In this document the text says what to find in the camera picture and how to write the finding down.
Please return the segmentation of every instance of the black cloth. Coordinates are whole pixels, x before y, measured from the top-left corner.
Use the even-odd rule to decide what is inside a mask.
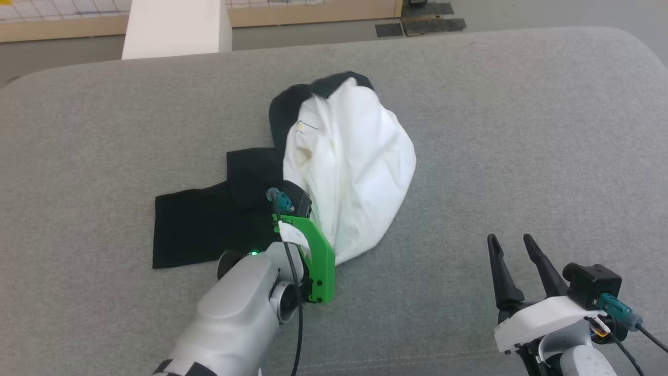
[[[281,159],[285,155],[285,143],[288,138],[288,132],[297,122],[302,102],[314,94],[322,98],[329,98],[350,77],[357,80],[358,86],[364,86],[373,90],[373,85],[366,76],[355,72],[343,72],[315,80],[310,85],[298,84],[290,86],[271,101],[269,105],[269,126],[271,127],[274,147],[278,150],[278,155]]]
[[[226,249],[261,252],[271,243],[279,242],[281,237],[274,232],[267,189],[285,190],[295,204],[310,203],[297,186],[283,184],[288,131],[297,122],[305,100],[312,95],[328,98],[350,77],[358,85],[373,90],[369,79],[355,72],[334,74],[310,85],[291,86],[269,106],[275,149],[229,152],[224,183],[156,197],[153,269],[214,261]]]
[[[269,187],[283,184],[275,149],[227,153],[228,181],[156,197],[153,269],[217,260],[225,249],[263,251],[274,232]]]

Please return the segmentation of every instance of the blue connector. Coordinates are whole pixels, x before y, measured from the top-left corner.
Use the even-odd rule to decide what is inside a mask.
[[[601,295],[599,309],[605,311],[611,317],[616,318],[622,325],[632,332],[638,331],[636,325],[643,324],[643,318],[633,313],[633,310],[619,299],[608,294]]]
[[[274,201],[274,199],[276,199],[279,211],[283,214],[292,213],[295,210],[290,198],[278,188],[271,187],[267,189],[267,199],[269,201]]]

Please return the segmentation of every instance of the black cable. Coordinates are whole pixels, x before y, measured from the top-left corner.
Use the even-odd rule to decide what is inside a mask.
[[[661,347],[661,350],[664,350],[666,353],[668,353],[668,347],[666,347],[666,345],[664,345],[661,341],[659,341],[657,337],[654,337],[650,332],[648,332],[644,326],[642,326],[641,324],[636,324],[635,327],[638,328],[638,330],[641,331],[644,335],[646,335],[647,338],[650,339],[650,341],[656,343],[658,347]]]
[[[619,349],[622,350],[622,353],[624,353],[624,355],[626,355],[627,358],[629,358],[629,360],[630,360],[631,364],[633,365],[633,367],[635,368],[635,370],[638,371],[638,375],[645,376],[645,373],[643,372],[643,370],[640,368],[638,363],[636,363],[635,358],[631,355],[631,353],[628,350],[626,350],[626,347],[624,347],[624,345],[622,345],[622,342],[619,339],[617,339],[617,337],[615,336],[615,334],[612,331],[607,332],[596,322],[596,320],[594,320],[591,317],[589,317],[589,318],[585,317],[585,318],[593,326],[599,327],[599,328],[601,328],[602,331],[606,332],[608,334],[608,336],[610,336],[610,338],[612,338],[613,342],[615,342],[617,344],[617,346],[619,346]]]
[[[610,338],[613,339],[613,341],[617,344],[617,346],[619,346],[619,349],[622,350],[622,353],[624,353],[624,355],[626,355],[627,358],[629,358],[635,370],[638,371],[638,375],[645,376],[643,370],[640,369],[638,363],[635,362],[635,358],[631,355],[631,353],[628,350],[626,350],[626,347],[622,345],[622,342],[620,342],[619,339],[617,339],[617,337],[615,337],[615,335],[612,332],[608,333],[608,335],[610,336]]]
[[[272,204],[274,205],[274,211],[276,212],[276,219],[281,221],[281,211],[279,210],[279,204],[277,203],[277,198],[272,197]],[[295,353],[295,364],[293,365],[293,371],[291,376],[297,374],[297,367],[299,366],[299,356],[301,355],[301,333],[304,329],[304,312],[301,306],[301,287],[299,279],[297,279],[297,269],[295,268],[295,262],[292,259],[292,253],[290,253],[290,247],[288,243],[283,242],[285,246],[285,253],[288,256],[288,262],[290,263],[290,269],[293,273],[293,280],[295,281],[295,290],[297,291],[297,313],[299,315],[299,329],[297,331],[297,352]]]

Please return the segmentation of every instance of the cable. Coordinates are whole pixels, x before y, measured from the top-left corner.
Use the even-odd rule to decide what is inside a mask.
[[[276,212],[277,221],[282,222],[281,211],[279,210],[279,204],[277,203],[276,196],[272,197],[271,202],[274,206],[274,211]],[[290,269],[292,270],[293,273],[293,280],[295,281],[295,290],[297,291],[297,314],[299,315],[299,329],[297,331],[297,351],[295,352],[295,364],[293,365],[293,371],[291,373],[291,376],[295,376],[297,374],[297,367],[299,366],[299,357],[301,355],[301,335],[304,329],[304,312],[301,306],[301,287],[299,286],[300,283],[299,279],[297,278],[297,269],[295,269],[295,262],[292,259],[292,253],[290,253],[290,247],[288,246],[288,243],[283,242],[283,245],[285,246],[285,253],[288,256]]]
[[[641,324],[636,324],[636,328],[638,328],[639,331],[641,331],[644,335],[647,336],[647,338],[650,339],[650,341],[654,342],[657,344],[658,347],[661,347],[661,350],[664,350],[666,353],[668,353],[668,347],[664,345],[661,341],[659,341],[656,337],[654,337],[650,332],[645,329],[645,327]]]
[[[628,350],[626,350],[626,347],[624,347],[624,345],[622,345],[622,342],[620,342],[619,339],[617,339],[617,337],[615,337],[615,335],[612,332],[608,333],[608,335],[610,336],[610,338],[613,339],[613,341],[617,344],[617,346],[619,346],[619,349],[622,350],[622,353],[624,353],[624,355],[626,355],[627,358],[629,358],[629,360],[631,361],[631,364],[633,365],[635,370],[638,371],[638,375],[645,376],[645,374],[643,373],[643,370],[640,369],[640,366],[638,365],[638,363],[635,362],[635,358],[631,355],[630,352],[628,352]]]
[[[603,321],[600,318],[598,318],[597,316],[589,318],[589,322],[591,322],[592,324],[595,322],[597,325],[599,325],[610,336],[610,338],[612,338],[612,340],[617,344],[617,346],[619,346],[619,349],[622,350],[622,353],[624,353],[624,355],[626,355],[627,358],[629,358],[631,364],[633,365],[633,368],[635,368],[635,370],[638,371],[638,375],[645,376],[643,370],[640,368],[638,363],[636,363],[635,358],[631,355],[631,353],[628,350],[626,350],[626,347],[622,345],[622,342],[619,339],[617,339],[615,334],[613,334],[610,328],[608,328],[608,326],[605,323],[603,323]]]

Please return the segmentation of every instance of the gray couch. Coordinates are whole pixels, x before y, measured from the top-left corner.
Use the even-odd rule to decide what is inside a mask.
[[[527,299],[522,244],[558,269],[603,263],[668,341],[668,70],[633,36],[471,33],[71,66],[0,92],[0,374],[149,375],[216,282],[151,269],[154,198],[225,180],[225,152],[271,146],[269,102],[354,70],[417,155],[399,215],[308,305],[304,375],[523,375],[497,353],[486,236]],[[292,365],[296,321],[264,374]],[[668,356],[625,341],[646,375]],[[633,375],[614,346],[619,375]]]

